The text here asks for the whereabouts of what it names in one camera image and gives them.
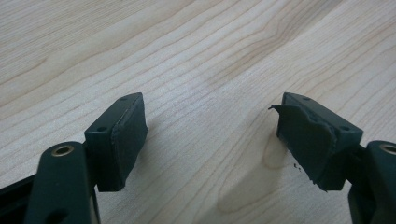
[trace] wood grain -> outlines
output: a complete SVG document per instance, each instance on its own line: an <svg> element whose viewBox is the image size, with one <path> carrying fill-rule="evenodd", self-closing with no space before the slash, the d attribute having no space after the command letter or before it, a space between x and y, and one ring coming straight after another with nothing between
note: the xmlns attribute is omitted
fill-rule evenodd
<svg viewBox="0 0 396 224"><path fill-rule="evenodd" d="M314 186L267 108L308 95L396 142L396 2L2 1L0 74L0 188L142 91L148 139L103 223L350 223L350 185Z"/></svg>

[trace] light wood surface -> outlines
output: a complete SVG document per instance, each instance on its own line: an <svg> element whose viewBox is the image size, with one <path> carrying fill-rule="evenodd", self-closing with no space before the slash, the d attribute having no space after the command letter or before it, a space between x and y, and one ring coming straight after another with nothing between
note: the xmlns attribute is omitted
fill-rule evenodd
<svg viewBox="0 0 396 224"><path fill-rule="evenodd" d="M141 91L148 139L103 223L350 223L276 138L284 91L396 141L396 2L2 1L0 188Z"/></svg>

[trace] screw hole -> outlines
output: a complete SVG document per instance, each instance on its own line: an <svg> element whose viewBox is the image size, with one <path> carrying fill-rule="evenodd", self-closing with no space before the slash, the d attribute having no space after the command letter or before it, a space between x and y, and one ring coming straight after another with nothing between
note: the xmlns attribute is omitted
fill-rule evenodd
<svg viewBox="0 0 396 224"><path fill-rule="evenodd" d="M51 154L54 157L62 157L72 152L73 149L74 147L72 146L61 146L53 149Z"/></svg>
<svg viewBox="0 0 396 224"><path fill-rule="evenodd" d="M107 129L107 127L100 127L96 129L98 132L104 132Z"/></svg>
<svg viewBox="0 0 396 224"><path fill-rule="evenodd" d="M390 154L396 155L396 146L381 144L379 147Z"/></svg>
<svg viewBox="0 0 396 224"><path fill-rule="evenodd" d="M344 130L344 131L349 131L350 130L350 128L348 128L347 126L340 126L340 129Z"/></svg>
<svg viewBox="0 0 396 224"><path fill-rule="evenodd" d="M47 224L56 224L56 223L62 223L65 218L68 216L68 212L66 209L57 209L53 212L51 212L46 219Z"/></svg>

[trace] black plastic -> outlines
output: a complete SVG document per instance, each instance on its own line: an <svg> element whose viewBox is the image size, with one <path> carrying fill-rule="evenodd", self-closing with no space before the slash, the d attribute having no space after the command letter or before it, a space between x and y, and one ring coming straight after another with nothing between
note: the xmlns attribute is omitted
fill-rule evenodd
<svg viewBox="0 0 396 224"><path fill-rule="evenodd" d="M142 93L120 98L85 131L99 191L124 188L147 133Z"/></svg>
<svg viewBox="0 0 396 224"><path fill-rule="evenodd" d="M142 93L120 98L86 142L49 148L36 175L0 190L0 223L100 223L94 186L122 189L147 133Z"/></svg>
<svg viewBox="0 0 396 224"><path fill-rule="evenodd" d="M34 175L0 189L0 223L22 223L33 187Z"/></svg>
<svg viewBox="0 0 396 224"><path fill-rule="evenodd" d="M309 178L323 190L344 186L347 155L360 143L363 131L316 101L285 92L277 136L284 141Z"/></svg>
<svg viewBox="0 0 396 224"><path fill-rule="evenodd" d="M343 187L347 179L355 224L396 223L396 145L373 141L359 145L362 130L317 102L284 93L277 136L287 144L308 176L323 190Z"/></svg>
<svg viewBox="0 0 396 224"><path fill-rule="evenodd" d="M54 156L62 148L71 152ZM98 223L93 197L82 144L53 146L41 155L25 223Z"/></svg>

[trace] small hole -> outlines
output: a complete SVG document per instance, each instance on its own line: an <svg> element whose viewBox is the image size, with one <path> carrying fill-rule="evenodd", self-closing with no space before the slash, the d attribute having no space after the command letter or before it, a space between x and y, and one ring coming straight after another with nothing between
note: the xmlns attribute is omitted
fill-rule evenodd
<svg viewBox="0 0 396 224"><path fill-rule="evenodd" d="M107 129L107 127L100 127L96 129L98 132L104 132Z"/></svg>
<svg viewBox="0 0 396 224"><path fill-rule="evenodd" d="M74 148L72 146L57 147L57 148L52 150L52 156L54 156L54 157L65 156L65 155L69 154L70 152L72 152L73 149Z"/></svg>
<svg viewBox="0 0 396 224"><path fill-rule="evenodd" d="M396 155L396 146L382 144L379 147L390 154Z"/></svg>
<svg viewBox="0 0 396 224"><path fill-rule="evenodd" d="M349 131L350 130L350 128L348 128L347 126L340 126L340 129L344 130L344 131Z"/></svg>
<svg viewBox="0 0 396 224"><path fill-rule="evenodd" d="M48 224L55 224L55 223L62 223L65 218L68 216L68 212L66 209L57 209L51 212L46 219L46 223Z"/></svg>

